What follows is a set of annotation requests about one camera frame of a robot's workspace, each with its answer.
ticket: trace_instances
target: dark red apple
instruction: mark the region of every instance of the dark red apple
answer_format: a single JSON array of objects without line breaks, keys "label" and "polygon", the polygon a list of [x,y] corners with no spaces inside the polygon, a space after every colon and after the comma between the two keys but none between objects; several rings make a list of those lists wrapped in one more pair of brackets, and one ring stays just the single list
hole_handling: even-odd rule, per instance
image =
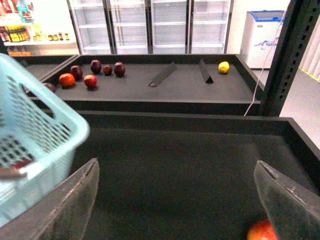
[{"label": "dark red apple", "polygon": [[103,72],[106,76],[109,76],[112,74],[112,66],[111,65],[105,65],[103,68]]},{"label": "dark red apple", "polygon": [[97,77],[95,75],[87,75],[84,77],[83,81],[89,89],[93,89],[97,86]]},{"label": "dark red apple", "polygon": [[113,71],[117,77],[122,77],[125,75],[126,72],[125,65],[123,65],[122,62],[116,62]]},{"label": "dark red apple", "polygon": [[101,68],[102,68],[101,62],[100,62],[99,60],[92,60],[92,61],[91,61],[90,68],[91,68],[91,71],[92,71],[94,74],[100,73]]},{"label": "dark red apple", "polygon": [[51,92],[55,93],[56,92],[56,87],[52,83],[43,83],[44,86],[46,86],[48,89],[50,89]]},{"label": "dark red apple", "polygon": [[75,80],[82,79],[83,72],[80,66],[78,65],[72,66],[70,69],[70,73],[73,75]]}]

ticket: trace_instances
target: refrigerator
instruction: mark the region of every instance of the refrigerator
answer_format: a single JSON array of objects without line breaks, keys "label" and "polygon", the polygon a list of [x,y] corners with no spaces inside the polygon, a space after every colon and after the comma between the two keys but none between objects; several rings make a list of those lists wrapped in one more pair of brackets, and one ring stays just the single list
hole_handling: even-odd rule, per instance
[{"label": "refrigerator", "polygon": [[249,68],[271,67],[282,29],[281,19],[284,12],[264,10],[246,13],[240,54]]},{"label": "refrigerator", "polygon": [[231,0],[68,0],[81,54],[223,54]]}]

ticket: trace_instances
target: shopping basket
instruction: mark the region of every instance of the shopping basket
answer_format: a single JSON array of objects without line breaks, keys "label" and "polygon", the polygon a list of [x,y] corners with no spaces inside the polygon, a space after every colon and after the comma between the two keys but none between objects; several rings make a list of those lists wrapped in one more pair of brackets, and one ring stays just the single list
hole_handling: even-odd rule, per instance
[{"label": "shopping basket", "polygon": [[[53,114],[37,107],[25,89]],[[19,169],[25,177],[0,179],[0,227],[68,177],[76,147],[88,135],[89,125],[78,113],[13,58],[0,53],[0,169],[31,161]]]}]

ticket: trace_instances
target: black display tray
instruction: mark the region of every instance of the black display tray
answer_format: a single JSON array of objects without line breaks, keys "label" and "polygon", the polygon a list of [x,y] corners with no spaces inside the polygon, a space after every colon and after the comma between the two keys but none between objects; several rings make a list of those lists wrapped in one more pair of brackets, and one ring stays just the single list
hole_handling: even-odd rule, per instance
[{"label": "black display tray", "polygon": [[[94,59],[99,60],[102,67],[124,63],[125,76],[105,76],[102,72],[96,75],[98,87],[94,90],[88,90],[82,80],[71,89],[58,85],[56,95],[75,110],[243,115],[253,99],[257,82],[255,74],[238,55],[228,54],[81,55],[45,81],[57,85],[59,76],[68,73],[72,65],[80,65],[83,76],[92,75],[90,63]],[[199,68],[201,59],[213,84],[203,79]],[[230,63],[228,74],[219,74],[218,64],[223,61]],[[149,86],[152,78],[172,62],[177,69],[157,87]],[[257,113],[262,88],[262,85],[258,87],[251,115]]]},{"label": "black display tray", "polygon": [[52,73],[61,70],[61,67],[77,55],[52,55],[52,56],[15,56],[13,57],[25,67],[35,78],[43,82]]},{"label": "black display tray", "polygon": [[267,217],[258,160],[319,194],[320,151],[291,118],[79,113],[91,130],[72,171],[100,164],[85,240],[244,240]]}]

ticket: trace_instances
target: chest freezer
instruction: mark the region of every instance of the chest freezer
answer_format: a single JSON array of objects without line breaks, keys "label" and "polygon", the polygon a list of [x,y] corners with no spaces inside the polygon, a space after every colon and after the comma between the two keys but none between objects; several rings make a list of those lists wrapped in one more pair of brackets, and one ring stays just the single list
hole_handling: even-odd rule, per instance
[{"label": "chest freezer", "polygon": [[264,10],[246,13],[240,54],[251,69],[262,69],[263,67],[269,69],[271,67],[282,29],[281,19],[284,12],[283,10]]}]

